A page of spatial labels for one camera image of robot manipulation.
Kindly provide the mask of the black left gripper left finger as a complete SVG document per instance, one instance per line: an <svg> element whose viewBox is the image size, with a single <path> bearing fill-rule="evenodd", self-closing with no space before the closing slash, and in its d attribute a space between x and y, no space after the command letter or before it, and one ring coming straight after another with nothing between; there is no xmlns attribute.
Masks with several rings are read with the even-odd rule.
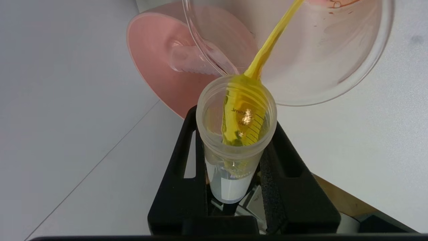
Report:
<svg viewBox="0 0 428 241"><path fill-rule="evenodd" d="M180 235L184 221L206 217L208 214L205 156L197 129L196 111L197 107L194 106L184 119L165 175L149 210L151 235ZM193 178L184 178L190 152L196 155L196 174Z"/></svg>

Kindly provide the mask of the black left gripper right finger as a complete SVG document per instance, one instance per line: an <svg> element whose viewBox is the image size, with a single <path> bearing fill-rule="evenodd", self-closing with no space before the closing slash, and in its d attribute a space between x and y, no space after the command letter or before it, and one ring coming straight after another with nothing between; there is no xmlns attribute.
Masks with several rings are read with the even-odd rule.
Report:
<svg viewBox="0 0 428 241"><path fill-rule="evenodd" d="M341 216L280 124L260 160L266 232L336 233Z"/></svg>

